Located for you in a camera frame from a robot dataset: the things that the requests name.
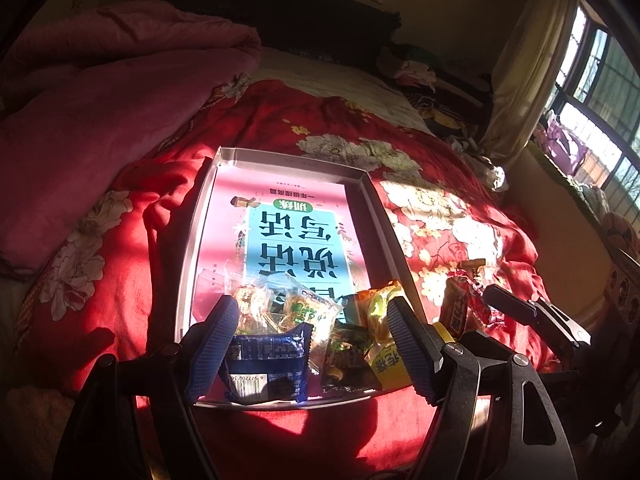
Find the cream curtain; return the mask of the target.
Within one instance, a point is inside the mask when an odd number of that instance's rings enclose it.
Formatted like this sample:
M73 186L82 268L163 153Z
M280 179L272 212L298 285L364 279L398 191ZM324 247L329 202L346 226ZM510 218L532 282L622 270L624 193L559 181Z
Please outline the cream curtain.
M491 74L494 106L480 146L497 166L518 158L559 73L578 0L528 0Z

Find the white crumpled cloth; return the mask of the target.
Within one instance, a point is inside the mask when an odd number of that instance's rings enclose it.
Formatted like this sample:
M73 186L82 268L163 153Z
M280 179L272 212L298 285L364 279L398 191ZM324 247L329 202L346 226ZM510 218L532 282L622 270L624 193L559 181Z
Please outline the white crumpled cloth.
M446 142L485 188L496 193L506 192L509 188L506 172L483 155L472 139L464 136L448 136Z

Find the white bed sheet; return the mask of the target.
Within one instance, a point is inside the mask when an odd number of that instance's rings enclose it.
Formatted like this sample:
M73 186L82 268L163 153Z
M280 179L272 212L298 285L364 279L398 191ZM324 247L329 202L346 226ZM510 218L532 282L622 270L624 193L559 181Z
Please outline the white bed sheet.
M265 48L250 80L271 79L311 96L344 98L394 126L433 135L418 111L399 91L358 68Z

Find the green clear snack packet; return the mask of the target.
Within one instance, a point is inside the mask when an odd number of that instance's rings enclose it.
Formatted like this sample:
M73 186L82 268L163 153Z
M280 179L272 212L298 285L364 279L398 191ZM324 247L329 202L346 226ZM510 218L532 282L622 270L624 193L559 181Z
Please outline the green clear snack packet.
M300 323L311 326L309 367L315 375L321 375L326 360L326 347L337 317L343 307L330 298L318 295L300 284L291 275L277 276L269 282L280 304L278 326L285 332Z

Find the pink folded blanket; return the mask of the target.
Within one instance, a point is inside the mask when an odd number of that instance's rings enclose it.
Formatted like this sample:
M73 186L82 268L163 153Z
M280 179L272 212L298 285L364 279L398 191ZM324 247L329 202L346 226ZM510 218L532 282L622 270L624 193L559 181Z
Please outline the pink folded blanket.
M130 162L252 72L256 29L167 2L24 30L1 64L1 271L35 274Z

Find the pile of clothes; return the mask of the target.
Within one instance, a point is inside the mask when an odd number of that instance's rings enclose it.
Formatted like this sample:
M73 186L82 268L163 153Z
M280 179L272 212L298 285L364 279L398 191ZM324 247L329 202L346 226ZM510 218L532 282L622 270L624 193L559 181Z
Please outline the pile of clothes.
M480 140L486 133L494 108L494 88L488 74L469 74L408 44L383 48L378 71L405 96L436 136L458 134Z

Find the clear candy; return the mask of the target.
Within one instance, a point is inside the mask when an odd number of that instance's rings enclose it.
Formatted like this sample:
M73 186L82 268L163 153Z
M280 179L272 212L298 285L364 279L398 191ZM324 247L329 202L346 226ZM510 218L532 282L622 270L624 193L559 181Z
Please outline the clear candy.
M237 335L269 335L279 331L271 312L274 292L266 278L247 272L239 263L228 260L224 264L224 292L239 307Z

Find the dark green snack packet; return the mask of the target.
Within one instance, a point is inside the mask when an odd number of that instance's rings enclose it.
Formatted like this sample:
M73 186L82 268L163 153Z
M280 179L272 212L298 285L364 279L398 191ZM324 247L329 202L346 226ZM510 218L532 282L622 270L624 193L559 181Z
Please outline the dark green snack packet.
M382 389L366 356L372 339L364 327L336 322L331 330L322 372L324 392Z

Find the yellow snack packet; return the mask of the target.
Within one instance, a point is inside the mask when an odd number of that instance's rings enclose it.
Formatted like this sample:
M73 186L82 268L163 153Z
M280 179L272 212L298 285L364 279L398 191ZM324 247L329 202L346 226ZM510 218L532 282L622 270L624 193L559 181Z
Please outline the yellow snack packet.
M380 288L357 292L355 299L359 323L368 330L372 339L366 359L384 390L413 386L387 324L387 305L398 296L403 296L412 307L401 282L397 280L391 280ZM425 325L437 333L443 349L447 339L442 336L442 326Z

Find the dark blue snack packet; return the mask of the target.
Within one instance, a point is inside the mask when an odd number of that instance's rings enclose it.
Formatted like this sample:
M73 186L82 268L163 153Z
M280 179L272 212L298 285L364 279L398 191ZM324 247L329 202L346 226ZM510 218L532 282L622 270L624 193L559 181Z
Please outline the dark blue snack packet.
M313 330L300 323L284 333L234 336L219 372L228 400L243 405L306 401Z

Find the white tray box pink print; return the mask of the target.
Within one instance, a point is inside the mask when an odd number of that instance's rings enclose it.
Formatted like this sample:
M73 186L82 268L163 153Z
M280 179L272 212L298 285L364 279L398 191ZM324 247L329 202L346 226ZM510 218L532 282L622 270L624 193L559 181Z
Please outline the white tray box pink print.
M400 281L425 314L390 219L367 171L248 148L220 148L198 191L178 292L183 336L224 292L233 260L270 282L291 275L337 304Z

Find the red floral quilt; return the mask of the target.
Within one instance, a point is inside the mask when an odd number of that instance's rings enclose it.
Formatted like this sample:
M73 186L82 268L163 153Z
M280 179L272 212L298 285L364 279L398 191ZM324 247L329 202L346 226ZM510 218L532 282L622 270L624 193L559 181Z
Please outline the red floral quilt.
M462 261L484 258L485 283L497 283L524 299L546 296L536 274L535 246L498 209L471 170L442 141L392 126L359 105L331 96L317 98L278 80L263 80L236 98L216 88L195 116L149 155L124 166L125 141L133 141L140 120L126 118L117 129L115 104L101 104L89 118L70 118L58 128L61 141L42 148L51 155L24 177L29 184L18 211L26 234L8 228L11 240L38 257L49 257L23 309L32 309L21 358L42 383L79 390L89 368L103 353L119 359L141 354L152 336L168 330L175 317L175 289L183 245L203 171L221 146L252 148L336 162L367 171L407 259L425 313L442 304L447 278L461 275ZM40 154L34 148L29 155ZM302 188L267 185L257 198L266 206L248 220L248 234L222 229L221 263L236 254L250 275L311 284L319 295L347 294L352 249L373 247L374 236L352 235L320 210L319 194ZM220 223L241 209L212 211ZM375 469L411 460L427 430L433 409L403 388L379 401L329 408L303 417L278 414L213 413L212 424L228 430L210 436L220 452L226 478L246 466L241 478L360 479Z

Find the window with dark frame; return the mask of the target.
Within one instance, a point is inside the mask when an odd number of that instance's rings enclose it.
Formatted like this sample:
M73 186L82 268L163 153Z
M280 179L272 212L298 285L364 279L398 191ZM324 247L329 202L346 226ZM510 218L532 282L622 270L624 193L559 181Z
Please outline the window with dark frame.
M639 227L639 74L612 32L581 4L546 104L588 148L575 183Z

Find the purple cloth on sill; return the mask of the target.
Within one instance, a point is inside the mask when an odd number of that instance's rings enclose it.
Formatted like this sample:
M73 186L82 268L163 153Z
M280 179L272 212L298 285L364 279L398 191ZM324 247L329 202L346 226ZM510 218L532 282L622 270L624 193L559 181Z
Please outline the purple cloth on sill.
M553 110L540 118L533 134L538 148L558 166L564 174L575 177L585 161L588 148L573 130L563 126Z

